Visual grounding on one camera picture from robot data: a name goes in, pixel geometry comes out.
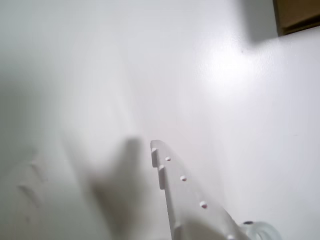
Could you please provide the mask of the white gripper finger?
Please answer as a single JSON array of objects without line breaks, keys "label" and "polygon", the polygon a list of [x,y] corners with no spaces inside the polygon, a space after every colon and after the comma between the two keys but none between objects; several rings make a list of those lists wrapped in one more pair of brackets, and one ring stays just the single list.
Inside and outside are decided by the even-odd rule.
[{"label": "white gripper finger", "polygon": [[161,140],[150,142],[152,166],[165,192],[173,240],[246,240],[227,211],[193,178],[182,160]]},{"label": "white gripper finger", "polygon": [[3,240],[130,240],[142,221],[138,138],[95,159],[78,138],[0,151]]}]

